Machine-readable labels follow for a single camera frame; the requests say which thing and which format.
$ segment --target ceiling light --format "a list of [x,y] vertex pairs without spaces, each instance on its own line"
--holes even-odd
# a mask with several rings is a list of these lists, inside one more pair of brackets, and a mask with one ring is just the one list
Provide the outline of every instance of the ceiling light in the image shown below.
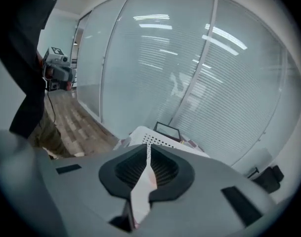
[[230,52],[233,55],[238,55],[239,54],[234,49],[230,48],[229,46],[225,45],[224,43],[222,43],[222,42],[220,42],[216,39],[213,39],[211,37],[207,37],[206,35],[203,35],[202,38],[207,40],[207,41],[210,41],[211,43],[213,43],[215,45],[218,45],[219,47],[223,48],[224,50]]
[[209,72],[209,71],[206,71],[203,69],[203,74],[207,75],[208,77],[210,78],[213,78],[214,80],[220,82],[220,83],[223,83],[223,81],[221,81],[220,79],[216,78],[215,76],[213,76],[213,73]]
[[152,64],[148,64],[148,63],[141,62],[140,60],[139,60],[139,63],[140,63],[140,64],[143,64],[143,65],[147,65],[147,66],[152,67],[152,68],[155,68],[155,69],[160,69],[160,70],[163,69],[163,68],[157,67],[157,66],[152,65]]
[[167,14],[151,14],[145,16],[135,16],[133,17],[134,20],[144,20],[144,19],[170,19],[169,15]]
[[170,52],[170,51],[167,51],[167,50],[163,50],[163,49],[160,49],[159,51],[162,51],[162,52],[165,52],[165,53],[174,54],[174,55],[178,55],[177,53],[173,53],[173,52]]
[[140,27],[142,28],[160,28],[160,29],[168,29],[172,30],[172,26],[168,25],[160,25],[160,24],[139,24]]
[[[210,24],[206,24],[205,29],[207,29],[207,30],[210,29]],[[218,35],[224,37],[225,39],[233,42],[234,44],[236,44],[243,50],[247,49],[245,44],[243,44],[239,39],[235,38],[233,35],[229,34],[228,32],[221,30],[220,28],[213,27],[213,33],[218,34]]]
[[204,67],[207,67],[208,69],[211,69],[212,67],[210,67],[209,65],[206,65],[206,64],[202,64]]
[[170,39],[167,39],[167,38],[161,38],[161,37],[155,37],[155,36],[146,36],[146,35],[142,35],[142,37],[143,38],[149,38],[149,39],[156,40],[156,41],[166,42],[166,43],[170,42]]

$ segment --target wooden floor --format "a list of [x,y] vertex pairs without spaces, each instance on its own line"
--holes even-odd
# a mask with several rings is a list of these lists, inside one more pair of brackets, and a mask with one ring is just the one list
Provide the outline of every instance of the wooden floor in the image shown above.
[[[118,139],[101,127],[77,101],[76,90],[49,93],[56,114],[55,124],[71,154],[99,154],[111,151]],[[52,120],[54,113],[48,96],[45,108]]]

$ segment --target glass wall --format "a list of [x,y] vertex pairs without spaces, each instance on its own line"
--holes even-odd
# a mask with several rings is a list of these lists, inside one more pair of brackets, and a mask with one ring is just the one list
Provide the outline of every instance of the glass wall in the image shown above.
[[86,25],[78,58],[78,101],[100,119],[100,85],[106,47],[126,0],[109,0],[96,7]]
[[119,138],[169,123],[200,59],[214,0],[128,0],[104,67],[103,123]]
[[[78,53],[81,45],[83,31],[86,27],[87,20],[89,19],[90,13],[83,17],[78,24],[78,28],[74,37],[74,42],[71,51],[71,67],[77,71],[77,63],[78,63]],[[77,87],[77,74],[75,81],[73,83],[73,87]]]
[[287,142],[301,111],[301,77],[260,19],[216,1],[96,7],[78,57],[78,100],[119,139],[159,121],[244,169],[247,153],[264,152],[267,163]]
[[234,164],[272,117],[280,94],[283,50],[244,8],[218,0],[208,54],[174,126],[212,158]]

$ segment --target person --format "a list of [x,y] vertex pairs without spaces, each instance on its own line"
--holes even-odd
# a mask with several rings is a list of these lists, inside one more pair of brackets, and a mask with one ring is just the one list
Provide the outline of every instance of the person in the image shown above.
[[44,147],[59,157],[72,157],[44,108],[45,81],[37,51],[41,29],[56,0],[7,1],[6,7],[11,9],[0,8],[0,59],[26,94],[9,130],[26,138],[33,147]]

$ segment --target black slot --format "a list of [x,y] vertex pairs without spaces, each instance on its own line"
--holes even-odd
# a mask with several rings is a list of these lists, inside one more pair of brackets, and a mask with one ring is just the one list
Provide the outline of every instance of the black slot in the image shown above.
[[263,173],[261,173],[260,176],[258,176],[253,181],[260,185],[268,193],[272,193],[280,188],[280,183],[278,182],[275,172],[271,167],[268,167]]
[[56,168],[56,171],[60,175],[60,174],[67,173],[67,172],[70,172],[70,171],[74,171],[74,170],[77,170],[77,169],[80,169],[80,168],[81,168],[80,165],[73,164],[73,165],[69,165],[69,166],[65,166],[65,167]]
[[223,193],[227,201],[231,204],[246,227],[261,218],[262,214],[236,187],[228,187],[222,189],[221,192]]
[[281,182],[282,179],[284,178],[284,175],[282,173],[282,171],[280,170],[279,166],[276,165],[272,168],[272,171],[273,171],[273,174],[275,176],[275,179],[278,181],[278,182]]
[[130,202],[126,201],[122,215],[113,218],[109,224],[128,233],[134,229],[134,218]]

